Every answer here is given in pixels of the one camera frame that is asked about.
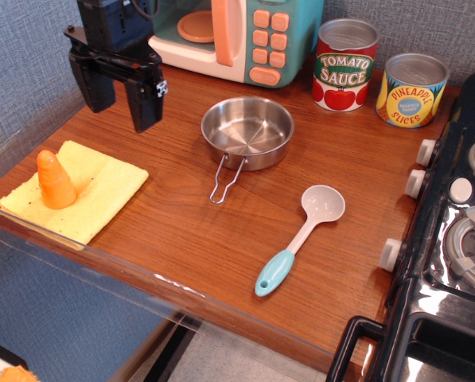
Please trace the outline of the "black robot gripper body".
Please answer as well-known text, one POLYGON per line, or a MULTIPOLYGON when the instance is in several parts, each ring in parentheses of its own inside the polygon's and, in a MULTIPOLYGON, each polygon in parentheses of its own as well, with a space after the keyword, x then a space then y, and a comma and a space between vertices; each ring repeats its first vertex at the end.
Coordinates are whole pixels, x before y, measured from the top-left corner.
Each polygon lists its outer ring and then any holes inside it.
POLYGON ((157 1, 78 1, 77 6, 82 26, 64 30, 72 43, 70 53, 97 60, 113 81, 125 83, 133 75, 144 82, 164 80, 162 59, 148 45, 157 1))

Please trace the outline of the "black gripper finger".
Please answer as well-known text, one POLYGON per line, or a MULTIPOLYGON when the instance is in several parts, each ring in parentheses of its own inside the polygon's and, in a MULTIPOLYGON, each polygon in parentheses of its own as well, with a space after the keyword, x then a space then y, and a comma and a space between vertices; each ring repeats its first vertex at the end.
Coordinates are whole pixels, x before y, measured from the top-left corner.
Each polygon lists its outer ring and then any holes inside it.
POLYGON ((134 130, 142 133, 163 119, 165 81, 157 83, 128 80, 127 102, 134 130))
POLYGON ((69 63, 85 103, 94 113, 115 103, 113 79, 102 73, 97 60, 70 53, 69 63))

